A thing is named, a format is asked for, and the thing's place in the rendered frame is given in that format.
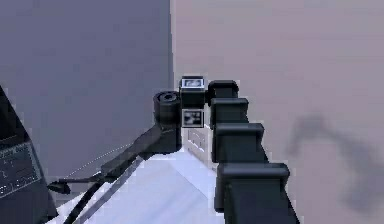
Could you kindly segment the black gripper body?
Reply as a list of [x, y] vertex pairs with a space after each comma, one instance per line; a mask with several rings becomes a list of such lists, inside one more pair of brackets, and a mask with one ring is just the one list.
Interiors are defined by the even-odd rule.
[[113, 182], [137, 158], [171, 154], [181, 148], [180, 97], [176, 91], [159, 92], [153, 97], [154, 125], [114, 159], [101, 167], [101, 179]]

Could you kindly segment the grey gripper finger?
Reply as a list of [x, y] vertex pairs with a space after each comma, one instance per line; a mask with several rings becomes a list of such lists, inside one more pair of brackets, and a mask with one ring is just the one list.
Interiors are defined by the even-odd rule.
[[71, 193], [69, 187], [70, 183], [94, 183], [103, 179], [103, 176], [98, 173], [87, 178], [74, 178], [74, 179], [58, 179], [47, 185], [48, 189], [59, 194], [68, 195]]
[[73, 224], [85, 206], [88, 204], [93, 195], [104, 185], [104, 181], [94, 183], [82, 196], [79, 202], [75, 205], [63, 224]]

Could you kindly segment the white table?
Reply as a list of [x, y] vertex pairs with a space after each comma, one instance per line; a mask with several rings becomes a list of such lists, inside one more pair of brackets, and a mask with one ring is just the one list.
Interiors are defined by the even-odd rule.
[[213, 208], [214, 168], [201, 150], [137, 160], [104, 184], [72, 224], [224, 224]]

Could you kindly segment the black laptop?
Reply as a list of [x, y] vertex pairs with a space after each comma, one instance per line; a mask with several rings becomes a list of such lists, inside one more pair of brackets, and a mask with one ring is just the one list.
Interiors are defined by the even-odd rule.
[[58, 216], [31, 138], [0, 86], [0, 224]]

